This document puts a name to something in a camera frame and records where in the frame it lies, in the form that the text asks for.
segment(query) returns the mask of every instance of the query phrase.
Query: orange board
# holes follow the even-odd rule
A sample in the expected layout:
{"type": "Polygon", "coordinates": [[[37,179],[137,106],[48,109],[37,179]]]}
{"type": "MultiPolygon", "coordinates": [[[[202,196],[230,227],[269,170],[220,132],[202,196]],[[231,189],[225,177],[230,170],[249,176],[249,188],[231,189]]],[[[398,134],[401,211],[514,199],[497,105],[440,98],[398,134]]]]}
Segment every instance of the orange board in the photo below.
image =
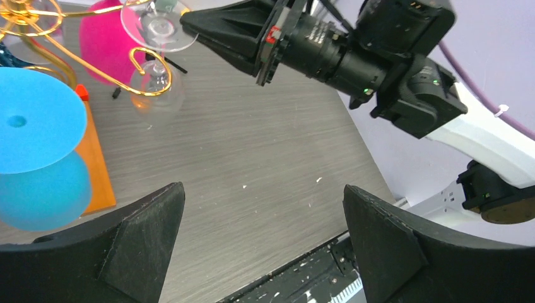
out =
{"type": "Polygon", "coordinates": [[[78,155],[82,157],[89,170],[93,197],[89,207],[83,215],[114,207],[115,200],[112,182],[108,175],[104,155],[98,140],[97,129],[93,121],[93,115],[89,108],[89,102],[84,101],[87,111],[87,129],[84,138],[76,148],[78,155]]]}

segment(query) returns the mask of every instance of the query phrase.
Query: gray tabletop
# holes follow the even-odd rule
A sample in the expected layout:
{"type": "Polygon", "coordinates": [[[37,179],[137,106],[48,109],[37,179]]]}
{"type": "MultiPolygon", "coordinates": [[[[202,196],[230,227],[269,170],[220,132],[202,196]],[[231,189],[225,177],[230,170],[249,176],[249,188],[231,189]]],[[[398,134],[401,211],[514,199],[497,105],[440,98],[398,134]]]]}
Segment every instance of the gray tabletop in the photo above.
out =
{"type": "MultiPolygon", "coordinates": [[[[78,22],[66,22],[75,52],[78,22]]],[[[215,302],[343,232],[345,184],[392,201],[334,90],[284,66],[261,88],[200,44],[169,58],[189,70],[187,99],[163,129],[147,129],[127,93],[112,100],[112,86],[73,64],[90,93],[119,206],[184,183],[160,302],[215,302]]],[[[2,243],[39,235],[0,226],[2,243]]]]}

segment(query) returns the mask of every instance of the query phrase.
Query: purple cable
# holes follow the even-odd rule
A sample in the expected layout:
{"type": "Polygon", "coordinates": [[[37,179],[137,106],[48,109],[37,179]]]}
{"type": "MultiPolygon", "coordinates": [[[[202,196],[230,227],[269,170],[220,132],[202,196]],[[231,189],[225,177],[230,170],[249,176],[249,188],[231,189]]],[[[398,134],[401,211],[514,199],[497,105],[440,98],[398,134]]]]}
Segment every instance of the purple cable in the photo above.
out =
{"type": "MultiPolygon", "coordinates": [[[[468,76],[468,73],[464,70],[464,68],[462,68],[462,66],[459,63],[459,61],[457,61],[457,59],[455,59],[455,57],[453,56],[453,54],[451,53],[449,48],[446,46],[444,41],[440,41],[438,46],[440,47],[440,50],[442,51],[442,53],[444,54],[444,56],[446,57],[448,62],[450,62],[450,64],[453,66],[454,70],[457,72],[457,74],[459,74],[459,77],[461,77],[461,79],[463,80],[464,84],[466,84],[466,86],[468,86],[468,88],[472,91],[472,93],[479,99],[481,104],[483,104],[483,106],[485,106],[493,114],[496,114],[496,113],[500,112],[500,109],[498,108],[498,106],[493,104],[489,100],[489,98],[485,95],[483,90],[481,90],[477,86],[477,84],[472,80],[472,78],[470,78],[470,76],[468,76]]],[[[531,129],[529,129],[529,128],[525,127],[524,125],[522,125],[520,122],[518,122],[515,119],[513,119],[506,112],[502,112],[502,114],[499,116],[499,118],[501,120],[503,120],[505,123],[509,124],[514,129],[516,129],[518,132],[524,134],[526,137],[528,137],[528,138],[530,138],[530,139],[535,141],[535,133],[534,133],[534,131],[532,131],[531,129]]]]}

